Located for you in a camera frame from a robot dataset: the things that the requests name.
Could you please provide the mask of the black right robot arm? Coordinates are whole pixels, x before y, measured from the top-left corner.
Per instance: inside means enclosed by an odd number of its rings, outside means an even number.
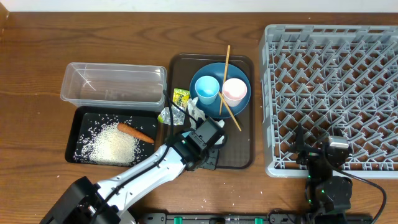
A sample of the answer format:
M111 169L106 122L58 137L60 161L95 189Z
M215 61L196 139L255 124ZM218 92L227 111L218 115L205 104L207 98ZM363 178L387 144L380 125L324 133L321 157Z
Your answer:
M305 144L301 124L297 126L295 141L289 152L297 155L296 163L306 166L308 177L305 199L310 204L306 214L295 218L295 223L347 223L345 211L351 208L352 181L333 175L349 156L350 146L343 136L329 136L318 147Z

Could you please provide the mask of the light blue bowl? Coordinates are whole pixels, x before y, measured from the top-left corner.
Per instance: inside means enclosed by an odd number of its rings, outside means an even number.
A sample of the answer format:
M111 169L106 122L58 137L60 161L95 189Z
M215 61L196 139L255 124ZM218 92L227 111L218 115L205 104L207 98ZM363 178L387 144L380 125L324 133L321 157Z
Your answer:
M182 133L182 136L186 138L190 133L191 133L191 131L184 132L184 133Z

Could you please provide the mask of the orange carrot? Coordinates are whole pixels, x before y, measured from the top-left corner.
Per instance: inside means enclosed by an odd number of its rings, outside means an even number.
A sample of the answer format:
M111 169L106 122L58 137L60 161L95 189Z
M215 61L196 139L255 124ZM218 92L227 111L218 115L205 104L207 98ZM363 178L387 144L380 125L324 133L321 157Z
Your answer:
M132 127L130 127L130 126L127 125L127 124L119 123L119 124L117 125L117 129L118 129L119 131L125 133L125 134L128 134L128 135L130 135L130 136L132 136L132 137L135 137L135 138L137 138L137 139L140 139L140 140L142 140L142 141L144 141L144 142L148 142L148 143L151 143L151 144L154 143L154 140L153 140L151 137L145 135L144 133L142 133L142 132L140 132L140 131L138 131L138 130L132 128Z

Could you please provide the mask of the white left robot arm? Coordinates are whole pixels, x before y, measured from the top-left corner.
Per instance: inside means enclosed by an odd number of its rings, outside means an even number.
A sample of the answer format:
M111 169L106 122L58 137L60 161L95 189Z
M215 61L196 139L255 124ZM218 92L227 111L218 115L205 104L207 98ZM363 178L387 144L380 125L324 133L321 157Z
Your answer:
M74 181L41 222L134 223L125 214L143 196L185 171L214 169L211 153L219 139L226 139L225 131L207 118L196 129L169 136L153 155L119 175L96 184L86 176Z

